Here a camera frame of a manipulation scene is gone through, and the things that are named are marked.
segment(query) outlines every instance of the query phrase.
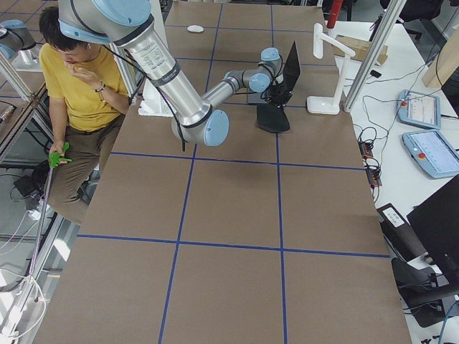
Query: yellow shirt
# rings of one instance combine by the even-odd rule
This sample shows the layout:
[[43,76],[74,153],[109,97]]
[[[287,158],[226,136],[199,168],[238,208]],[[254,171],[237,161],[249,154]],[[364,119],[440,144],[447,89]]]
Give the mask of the yellow shirt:
[[[71,127],[94,131],[104,128],[120,115],[109,104],[101,101],[100,95],[91,86],[73,77],[64,66],[62,58],[48,43],[40,49],[39,61],[48,95],[65,99]],[[107,49],[102,47],[99,56],[93,61],[77,63],[75,66],[96,73],[107,87],[120,95],[128,95],[113,55]]]

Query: black hair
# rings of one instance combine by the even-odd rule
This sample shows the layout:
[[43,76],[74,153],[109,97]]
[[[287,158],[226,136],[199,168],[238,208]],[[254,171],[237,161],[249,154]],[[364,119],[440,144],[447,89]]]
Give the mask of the black hair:
[[56,6],[47,7],[40,14],[39,30],[46,43],[64,52],[73,50],[85,42],[64,36],[59,26],[59,9]]

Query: man in yellow shirt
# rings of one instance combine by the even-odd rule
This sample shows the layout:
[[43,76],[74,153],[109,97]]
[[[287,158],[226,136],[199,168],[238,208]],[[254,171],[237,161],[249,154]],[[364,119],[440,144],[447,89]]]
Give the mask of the man in yellow shirt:
[[49,204],[59,214],[81,224],[87,204],[77,190],[97,164],[103,172],[128,111],[128,93],[113,55],[99,44],[64,36],[59,9],[46,8],[39,29],[46,44],[39,61],[49,95],[54,143],[49,152],[73,162],[63,163],[52,177]]

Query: hand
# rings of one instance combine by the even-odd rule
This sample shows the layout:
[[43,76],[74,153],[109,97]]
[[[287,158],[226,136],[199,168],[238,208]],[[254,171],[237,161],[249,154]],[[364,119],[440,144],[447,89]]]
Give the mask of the hand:
[[63,140],[56,140],[51,148],[49,149],[49,154],[53,154],[54,152],[58,152],[60,156],[64,157],[64,141]]
[[77,79],[85,82],[94,90],[100,87],[100,78],[94,72],[82,67],[76,67],[74,64],[64,62],[64,66],[69,70],[70,74]]

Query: white table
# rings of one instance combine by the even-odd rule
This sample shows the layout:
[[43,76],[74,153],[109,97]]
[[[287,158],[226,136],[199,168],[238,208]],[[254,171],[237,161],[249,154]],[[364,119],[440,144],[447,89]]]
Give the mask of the white table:
[[[341,34],[357,39],[368,40],[371,34],[369,31],[371,25],[372,23],[338,21],[336,26],[330,30],[328,34],[332,37]],[[367,82],[400,78],[423,66],[424,60],[401,24],[396,24],[394,26],[392,33],[386,41],[386,45],[388,46],[387,54],[389,58],[382,66],[374,67],[375,70],[382,73],[382,76],[379,79],[370,77]],[[342,57],[336,57],[336,62],[339,67],[341,67],[342,61]],[[349,64],[347,77],[354,79],[360,65],[361,62],[352,60]],[[377,129],[377,137],[379,138],[385,136],[386,133],[383,129],[369,122],[364,110],[364,102],[369,114],[369,119],[372,122],[386,129],[391,128],[386,146],[384,147],[384,140],[378,140],[373,148],[374,157],[382,163],[382,186],[379,188],[379,197],[375,206],[378,208],[387,203],[392,203],[403,216],[410,213],[413,206],[422,203],[427,197],[441,188],[450,178],[429,178],[413,161],[407,149],[403,146],[403,133],[422,130],[422,128],[405,125],[398,120],[394,121],[396,115],[395,102],[380,102],[365,96],[372,96],[380,100],[396,100],[403,89],[410,89],[411,87],[413,91],[427,94],[434,92],[435,89],[427,88],[422,83],[421,79],[426,70],[427,67],[420,68],[417,72],[401,80],[375,82],[365,85],[358,101],[351,111],[355,124],[363,128],[367,126],[375,127]],[[345,87],[345,94],[347,91],[349,91],[349,87]],[[440,97],[442,115],[457,117],[443,92],[436,92],[435,95]],[[356,134],[358,135],[359,132],[360,128],[356,127]],[[441,133],[454,148],[459,148],[459,120],[442,118]],[[368,130],[364,138],[370,138],[372,136],[373,132]],[[421,259],[415,259],[411,263],[417,267],[422,265]],[[406,319],[413,343],[418,344],[421,340],[432,339],[433,335],[438,335],[440,333],[442,323],[432,325],[428,328],[421,328],[416,323],[413,316],[407,315]],[[457,343],[458,338],[459,317],[455,317],[448,320],[443,342]]]

